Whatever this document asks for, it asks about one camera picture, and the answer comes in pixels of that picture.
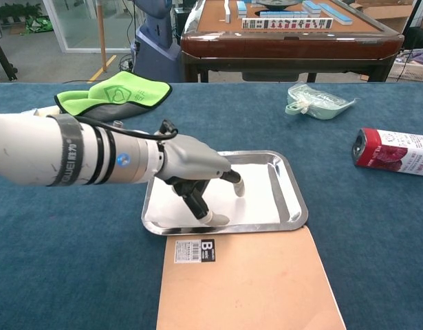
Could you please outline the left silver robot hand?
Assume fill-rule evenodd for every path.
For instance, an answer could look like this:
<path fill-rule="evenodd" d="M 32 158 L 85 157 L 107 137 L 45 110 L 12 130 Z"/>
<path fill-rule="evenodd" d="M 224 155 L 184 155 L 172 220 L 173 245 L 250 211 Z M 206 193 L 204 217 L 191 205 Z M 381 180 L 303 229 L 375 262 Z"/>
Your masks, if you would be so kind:
<path fill-rule="evenodd" d="M 155 175 L 173 187 L 196 220 L 205 226 L 226 226 L 230 219 L 209 209 L 203 194 L 212 179 L 233 185 L 236 196 L 242 197 L 245 186 L 231 163 L 209 145 L 189 135 L 177 135 L 163 144 L 164 161 Z"/>

